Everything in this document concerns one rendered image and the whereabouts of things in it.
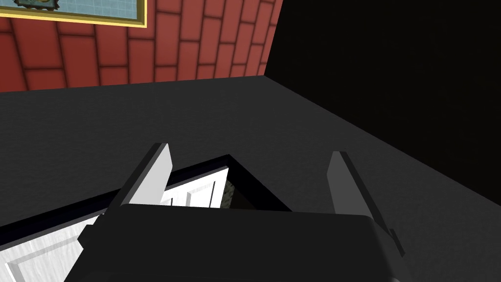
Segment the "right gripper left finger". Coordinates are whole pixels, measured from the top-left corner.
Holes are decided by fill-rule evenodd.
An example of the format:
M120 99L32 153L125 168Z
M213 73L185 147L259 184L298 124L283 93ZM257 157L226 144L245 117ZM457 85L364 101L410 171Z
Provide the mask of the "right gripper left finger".
M155 143L134 169L108 209L124 204L158 205L172 172L172 159L167 143Z

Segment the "gold framed picture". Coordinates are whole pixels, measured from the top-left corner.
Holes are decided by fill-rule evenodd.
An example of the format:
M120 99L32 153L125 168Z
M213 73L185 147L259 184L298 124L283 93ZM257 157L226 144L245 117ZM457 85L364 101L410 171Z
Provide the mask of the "gold framed picture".
M146 0L0 0L0 17L147 27Z

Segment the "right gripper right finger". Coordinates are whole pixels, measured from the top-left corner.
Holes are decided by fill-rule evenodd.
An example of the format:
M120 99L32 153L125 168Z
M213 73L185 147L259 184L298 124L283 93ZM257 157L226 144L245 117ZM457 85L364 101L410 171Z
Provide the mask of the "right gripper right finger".
M386 227L384 218L346 151L332 153L327 181L336 214L367 216L382 229Z

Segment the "white panelled door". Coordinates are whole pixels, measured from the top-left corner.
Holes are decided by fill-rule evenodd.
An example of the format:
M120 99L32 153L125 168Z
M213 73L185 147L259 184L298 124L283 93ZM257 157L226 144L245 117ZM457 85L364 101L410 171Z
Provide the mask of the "white panelled door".
M219 208L228 171L224 166L169 185L154 204ZM49 233L0 251L0 282L64 282L83 250L78 236L104 213L114 195L67 211L64 223Z

